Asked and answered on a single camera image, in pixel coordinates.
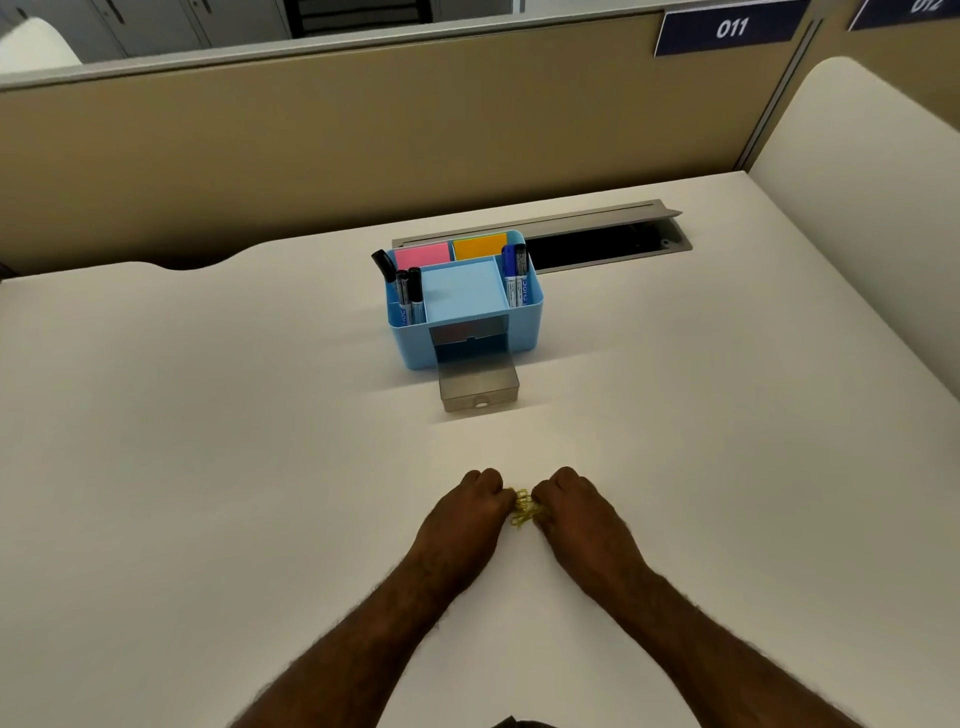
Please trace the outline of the person's left hand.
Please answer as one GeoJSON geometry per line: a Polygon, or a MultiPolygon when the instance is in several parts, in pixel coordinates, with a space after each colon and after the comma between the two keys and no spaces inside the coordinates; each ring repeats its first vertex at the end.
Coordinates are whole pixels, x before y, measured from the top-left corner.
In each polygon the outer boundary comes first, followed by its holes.
{"type": "Polygon", "coordinates": [[[474,511],[464,498],[464,478],[426,516],[404,558],[425,578],[431,594],[453,601],[492,559],[509,516],[474,511]]]}

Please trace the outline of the person's right hand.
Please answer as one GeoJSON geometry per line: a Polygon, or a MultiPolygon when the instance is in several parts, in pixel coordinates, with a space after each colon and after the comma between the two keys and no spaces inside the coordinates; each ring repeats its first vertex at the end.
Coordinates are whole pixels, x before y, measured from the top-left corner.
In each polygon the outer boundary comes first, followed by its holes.
{"type": "Polygon", "coordinates": [[[604,608],[618,605],[654,577],[628,525],[593,485],[593,504],[576,519],[538,525],[558,564],[604,608]]]}

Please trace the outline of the person's right forearm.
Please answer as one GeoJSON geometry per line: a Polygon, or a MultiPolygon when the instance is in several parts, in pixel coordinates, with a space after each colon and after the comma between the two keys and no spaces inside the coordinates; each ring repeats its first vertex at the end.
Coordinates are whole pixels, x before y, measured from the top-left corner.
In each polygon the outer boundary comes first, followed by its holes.
{"type": "Polygon", "coordinates": [[[649,567],[574,581],[656,662],[702,728],[865,728],[649,567]]]}

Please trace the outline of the person's left forearm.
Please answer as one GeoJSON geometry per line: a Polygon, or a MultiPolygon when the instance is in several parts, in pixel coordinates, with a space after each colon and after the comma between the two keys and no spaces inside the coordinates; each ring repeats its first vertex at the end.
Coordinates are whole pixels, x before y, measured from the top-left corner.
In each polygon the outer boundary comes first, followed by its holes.
{"type": "Polygon", "coordinates": [[[488,562],[406,556],[229,728],[377,728],[417,648],[488,562]]]}

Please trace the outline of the grey translucent drawer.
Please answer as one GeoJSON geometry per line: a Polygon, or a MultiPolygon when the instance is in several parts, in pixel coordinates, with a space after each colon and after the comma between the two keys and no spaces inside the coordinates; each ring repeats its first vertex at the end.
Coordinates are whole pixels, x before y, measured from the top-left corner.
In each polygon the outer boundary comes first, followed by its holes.
{"type": "Polygon", "coordinates": [[[455,413],[515,403],[520,379],[510,354],[487,355],[438,365],[444,412],[455,413]]]}

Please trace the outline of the blue desk organizer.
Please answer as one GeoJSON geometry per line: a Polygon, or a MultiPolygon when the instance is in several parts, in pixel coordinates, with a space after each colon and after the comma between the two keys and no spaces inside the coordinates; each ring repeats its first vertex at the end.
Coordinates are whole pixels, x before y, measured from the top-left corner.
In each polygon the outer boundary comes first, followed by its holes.
{"type": "MultiPolygon", "coordinates": [[[[518,231],[509,229],[507,233],[509,244],[526,244],[518,231]]],[[[501,253],[490,258],[497,259],[503,282],[501,253]]],[[[435,369],[442,363],[490,354],[524,353],[538,345],[545,295],[530,254],[529,304],[481,318],[402,326],[396,285],[383,280],[388,326],[403,364],[410,370],[435,369]]]]}

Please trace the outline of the blue sticky note pad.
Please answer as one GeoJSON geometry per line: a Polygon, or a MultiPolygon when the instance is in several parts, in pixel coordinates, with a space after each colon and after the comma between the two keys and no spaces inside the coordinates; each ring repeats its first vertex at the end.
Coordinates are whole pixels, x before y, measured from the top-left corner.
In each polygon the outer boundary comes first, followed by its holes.
{"type": "Polygon", "coordinates": [[[481,318],[509,308],[495,257],[424,268],[421,285],[428,323],[481,318]]]}

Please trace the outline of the orange sticky note pad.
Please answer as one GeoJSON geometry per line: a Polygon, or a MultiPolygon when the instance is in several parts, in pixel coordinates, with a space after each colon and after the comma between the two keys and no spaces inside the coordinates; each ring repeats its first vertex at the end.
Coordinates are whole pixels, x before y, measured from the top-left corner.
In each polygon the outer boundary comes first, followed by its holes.
{"type": "Polygon", "coordinates": [[[509,244],[507,231],[462,237],[451,242],[455,261],[467,261],[486,257],[495,257],[509,244]]]}

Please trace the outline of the pink sticky note pad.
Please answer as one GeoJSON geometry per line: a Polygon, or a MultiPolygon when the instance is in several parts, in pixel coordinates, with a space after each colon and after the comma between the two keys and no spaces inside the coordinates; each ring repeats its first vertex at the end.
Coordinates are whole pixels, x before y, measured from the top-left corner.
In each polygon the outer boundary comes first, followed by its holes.
{"type": "Polygon", "coordinates": [[[453,253],[450,249],[450,242],[446,240],[395,248],[392,253],[395,266],[398,270],[425,268],[432,265],[446,264],[454,260],[453,253]]]}

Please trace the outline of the beige desk partition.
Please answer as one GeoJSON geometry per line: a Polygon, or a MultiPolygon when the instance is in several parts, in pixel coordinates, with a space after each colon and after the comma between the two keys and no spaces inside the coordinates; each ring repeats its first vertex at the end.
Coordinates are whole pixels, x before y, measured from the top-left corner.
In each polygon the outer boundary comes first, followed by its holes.
{"type": "Polygon", "coordinates": [[[0,281],[748,169],[810,71],[857,61],[960,129],[960,18],[655,57],[643,0],[0,76],[0,281]]]}

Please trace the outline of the white side divider panel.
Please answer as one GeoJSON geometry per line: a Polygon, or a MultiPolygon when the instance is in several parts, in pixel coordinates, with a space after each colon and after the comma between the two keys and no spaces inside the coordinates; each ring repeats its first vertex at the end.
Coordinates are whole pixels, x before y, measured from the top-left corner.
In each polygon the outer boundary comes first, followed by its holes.
{"type": "Polygon", "coordinates": [[[752,181],[844,280],[820,378],[845,405],[960,441],[960,130],[861,63],[801,82],[752,181]]]}

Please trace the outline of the navy number sign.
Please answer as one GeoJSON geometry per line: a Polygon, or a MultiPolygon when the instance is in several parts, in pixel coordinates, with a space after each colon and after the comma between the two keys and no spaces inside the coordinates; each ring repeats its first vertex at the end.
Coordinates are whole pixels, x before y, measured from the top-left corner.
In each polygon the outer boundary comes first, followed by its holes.
{"type": "Polygon", "coordinates": [[[857,32],[960,18],[960,0],[862,0],[846,30],[857,32]]]}
{"type": "Polygon", "coordinates": [[[754,0],[667,11],[654,56],[787,43],[796,34],[811,0],[754,0]]]}

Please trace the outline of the grey cabinet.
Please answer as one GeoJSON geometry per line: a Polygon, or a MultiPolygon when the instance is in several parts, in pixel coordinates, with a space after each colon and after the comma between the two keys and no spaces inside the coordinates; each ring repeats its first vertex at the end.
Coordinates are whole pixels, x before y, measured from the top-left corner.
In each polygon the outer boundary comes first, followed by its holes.
{"type": "Polygon", "coordinates": [[[282,0],[0,0],[0,34],[33,19],[84,64],[291,39],[282,0]]]}

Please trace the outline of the white chair back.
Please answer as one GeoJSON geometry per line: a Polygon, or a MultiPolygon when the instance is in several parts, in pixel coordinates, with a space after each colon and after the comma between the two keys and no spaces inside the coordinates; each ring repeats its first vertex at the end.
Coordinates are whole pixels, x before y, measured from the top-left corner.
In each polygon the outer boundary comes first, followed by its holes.
{"type": "Polygon", "coordinates": [[[64,37],[41,18],[0,29],[0,76],[82,64],[64,37]]]}

